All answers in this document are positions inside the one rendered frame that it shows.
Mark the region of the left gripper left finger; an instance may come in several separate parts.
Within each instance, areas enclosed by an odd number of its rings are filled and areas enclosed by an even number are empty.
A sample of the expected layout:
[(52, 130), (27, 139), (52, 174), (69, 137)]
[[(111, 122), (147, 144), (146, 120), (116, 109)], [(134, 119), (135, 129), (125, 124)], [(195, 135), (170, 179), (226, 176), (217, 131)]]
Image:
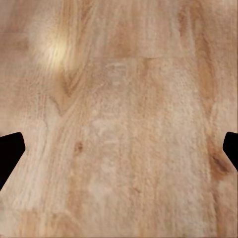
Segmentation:
[(21, 132), (0, 138), (0, 190), (25, 151)]

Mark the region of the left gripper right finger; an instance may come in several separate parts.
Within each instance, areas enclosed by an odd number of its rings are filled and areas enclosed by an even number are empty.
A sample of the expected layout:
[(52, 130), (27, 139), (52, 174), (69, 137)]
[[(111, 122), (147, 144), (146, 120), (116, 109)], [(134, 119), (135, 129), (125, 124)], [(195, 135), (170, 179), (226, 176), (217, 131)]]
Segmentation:
[(227, 132), (223, 150), (238, 171), (238, 133)]

